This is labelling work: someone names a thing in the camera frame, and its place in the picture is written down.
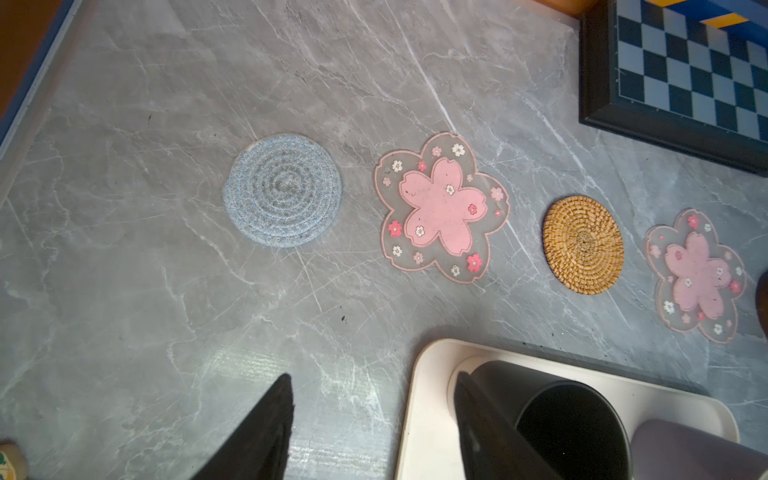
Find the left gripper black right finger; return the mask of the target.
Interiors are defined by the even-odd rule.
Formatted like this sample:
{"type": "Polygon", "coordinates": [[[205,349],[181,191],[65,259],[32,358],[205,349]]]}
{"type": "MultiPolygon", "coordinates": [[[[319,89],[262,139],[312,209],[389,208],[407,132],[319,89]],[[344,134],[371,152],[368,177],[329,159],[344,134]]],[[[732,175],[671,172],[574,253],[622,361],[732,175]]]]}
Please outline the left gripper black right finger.
{"type": "Polygon", "coordinates": [[[467,479],[558,479],[466,372],[457,376],[454,407],[467,479]]]}

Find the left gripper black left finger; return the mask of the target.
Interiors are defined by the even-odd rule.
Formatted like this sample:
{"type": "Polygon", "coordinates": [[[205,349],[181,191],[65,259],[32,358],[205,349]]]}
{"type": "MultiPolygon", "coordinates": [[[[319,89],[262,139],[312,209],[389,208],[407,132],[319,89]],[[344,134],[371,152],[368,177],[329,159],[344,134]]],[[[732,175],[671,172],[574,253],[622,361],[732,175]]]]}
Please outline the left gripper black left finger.
{"type": "Polygon", "coordinates": [[[283,479],[293,418],[291,376],[284,373],[193,479],[283,479]]]}

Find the black mug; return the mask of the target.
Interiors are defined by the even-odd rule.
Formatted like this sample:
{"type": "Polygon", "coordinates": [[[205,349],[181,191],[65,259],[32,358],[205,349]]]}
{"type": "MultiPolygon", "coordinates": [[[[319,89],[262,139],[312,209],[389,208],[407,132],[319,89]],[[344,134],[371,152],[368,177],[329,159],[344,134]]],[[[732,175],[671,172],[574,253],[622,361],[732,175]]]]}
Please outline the black mug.
{"type": "Polygon", "coordinates": [[[468,374],[558,479],[631,478],[623,423],[594,388],[504,361],[468,374]]]}

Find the lavender mug white inside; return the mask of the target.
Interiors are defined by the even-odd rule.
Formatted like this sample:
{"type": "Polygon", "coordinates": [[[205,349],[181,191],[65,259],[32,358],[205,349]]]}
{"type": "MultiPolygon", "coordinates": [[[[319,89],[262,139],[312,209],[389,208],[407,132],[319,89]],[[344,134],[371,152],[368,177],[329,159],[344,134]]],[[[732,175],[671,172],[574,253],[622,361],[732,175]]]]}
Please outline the lavender mug white inside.
{"type": "Polygon", "coordinates": [[[767,456],[678,423],[649,420],[631,440],[635,479],[765,479],[767,456]]]}

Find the woven rattan coaster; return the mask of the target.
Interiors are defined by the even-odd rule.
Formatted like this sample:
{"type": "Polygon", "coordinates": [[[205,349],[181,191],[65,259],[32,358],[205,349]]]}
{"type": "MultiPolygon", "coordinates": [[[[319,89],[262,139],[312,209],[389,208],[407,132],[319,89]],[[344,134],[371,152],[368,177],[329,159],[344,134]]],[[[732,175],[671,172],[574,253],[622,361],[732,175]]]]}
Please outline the woven rattan coaster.
{"type": "Polygon", "coordinates": [[[554,202],[543,221],[542,243],[552,273],[577,293],[601,294],[621,274],[624,245],[618,225],[590,197],[572,195],[554,202]]]}

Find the pink flower coaster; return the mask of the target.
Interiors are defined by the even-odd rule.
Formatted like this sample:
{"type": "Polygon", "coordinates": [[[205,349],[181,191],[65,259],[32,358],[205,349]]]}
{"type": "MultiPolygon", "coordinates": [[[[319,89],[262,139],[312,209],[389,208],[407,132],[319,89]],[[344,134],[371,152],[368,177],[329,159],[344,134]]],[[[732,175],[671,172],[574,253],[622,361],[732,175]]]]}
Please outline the pink flower coaster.
{"type": "Polygon", "coordinates": [[[482,278],[489,237],[509,217],[509,195],[478,170],[463,138],[443,132],[418,152],[392,151],[378,161],[374,180],[387,208],[382,251],[393,267],[418,272],[434,266],[459,284],[482,278]]]}
{"type": "Polygon", "coordinates": [[[645,255],[657,277],[656,310],[669,329],[699,331],[717,344],[734,338],[746,269],[738,254],[720,242],[704,212],[686,209],[672,224],[650,229],[645,255]]]}

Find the light blue woven coaster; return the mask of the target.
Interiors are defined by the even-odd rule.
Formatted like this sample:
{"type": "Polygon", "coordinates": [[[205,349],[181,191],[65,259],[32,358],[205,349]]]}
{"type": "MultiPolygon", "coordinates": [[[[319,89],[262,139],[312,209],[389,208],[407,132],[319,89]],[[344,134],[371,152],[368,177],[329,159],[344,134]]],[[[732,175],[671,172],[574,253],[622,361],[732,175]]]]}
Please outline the light blue woven coaster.
{"type": "Polygon", "coordinates": [[[306,244],[333,223],[342,199],[339,170],[312,139],[267,136],[236,158],[222,190],[234,226],[267,247],[306,244]]]}

